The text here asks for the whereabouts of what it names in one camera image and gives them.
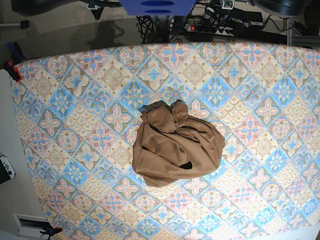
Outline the brown t-shirt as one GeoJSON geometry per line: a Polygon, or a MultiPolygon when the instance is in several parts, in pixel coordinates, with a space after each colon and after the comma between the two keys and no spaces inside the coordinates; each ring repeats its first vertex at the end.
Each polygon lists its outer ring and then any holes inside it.
{"type": "Polygon", "coordinates": [[[142,123],[133,145],[133,171],[147,186],[202,177],[220,166],[225,138],[208,121],[193,117],[181,100],[139,108],[142,123]]]}

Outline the patterned tile tablecloth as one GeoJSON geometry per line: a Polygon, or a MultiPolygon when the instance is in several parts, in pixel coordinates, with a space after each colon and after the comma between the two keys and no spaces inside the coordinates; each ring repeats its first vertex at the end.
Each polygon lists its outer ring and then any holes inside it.
{"type": "Polygon", "coordinates": [[[166,43],[29,60],[11,80],[25,160],[57,240],[246,240],[320,222],[320,53],[166,43]],[[205,176],[147,186],[140,107],[186,103],[225,139],[205,176]]]}

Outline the white power strip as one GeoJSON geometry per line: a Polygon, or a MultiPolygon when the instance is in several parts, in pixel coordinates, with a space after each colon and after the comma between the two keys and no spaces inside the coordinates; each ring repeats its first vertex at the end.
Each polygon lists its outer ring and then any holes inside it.
{"type": "Polygon", "coordinates": [[[233,28],[215,25],[203,25],[195,23],[187,23],[184,29],[189,33],[203,33],[233,37],[233,28]]]}

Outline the black clamp bottom left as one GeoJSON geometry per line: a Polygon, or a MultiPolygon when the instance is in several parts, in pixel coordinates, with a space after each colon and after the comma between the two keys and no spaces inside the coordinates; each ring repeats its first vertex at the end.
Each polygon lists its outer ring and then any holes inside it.
{"type": "Polygon", "coordinates": [[[63,231],[63,229],[61,227],[52,227],[48,223],[48,224],[43,225],[39,232],[43,235],[48,235],[48,239],[50,239],[52,236],[54,236],[62,231],[63,231]]]}

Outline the red black clamp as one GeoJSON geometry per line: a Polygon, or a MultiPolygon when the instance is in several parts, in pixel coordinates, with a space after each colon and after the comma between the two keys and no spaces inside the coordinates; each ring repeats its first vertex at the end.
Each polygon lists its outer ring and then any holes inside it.
{"type": "Polygon", "coordinates": [[[3,63],[3,68],[8,72],[10,77],[19,82],[22,79],[22,76],[18,70],[18,68],[13,64],[12,61],[6,61],[3,63]]]}

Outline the white game controller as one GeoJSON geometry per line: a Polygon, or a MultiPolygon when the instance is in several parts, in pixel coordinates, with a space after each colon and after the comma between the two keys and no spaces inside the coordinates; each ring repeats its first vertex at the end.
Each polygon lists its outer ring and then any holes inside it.
{"type": "Polygon", "coordinates": [[[9,159],[4,155],[0,154],[0,184],[13,179],[16,176],[16,172],[12,167],[9,159]]]}

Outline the black caster wheel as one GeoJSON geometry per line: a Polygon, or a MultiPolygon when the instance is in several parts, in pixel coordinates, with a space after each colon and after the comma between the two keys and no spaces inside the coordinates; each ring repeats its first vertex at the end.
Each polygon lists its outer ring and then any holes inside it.
{"type": "Polygon", "coordinates": [[[20,22],[20,28],[21,29],[28,29],[30,22],[28,20],[23,20],[20,22]]]}

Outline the white vent box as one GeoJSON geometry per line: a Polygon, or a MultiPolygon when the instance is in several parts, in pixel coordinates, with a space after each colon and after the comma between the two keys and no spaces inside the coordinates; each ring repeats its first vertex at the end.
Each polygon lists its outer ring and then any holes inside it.
{"type": "Polygon", "coordinates": [[[48,235],[42,234],[43,228],[51,225],[45,217],[13,213],[18,226],[18,236],[28,240],[47,240],[48,235]]]}

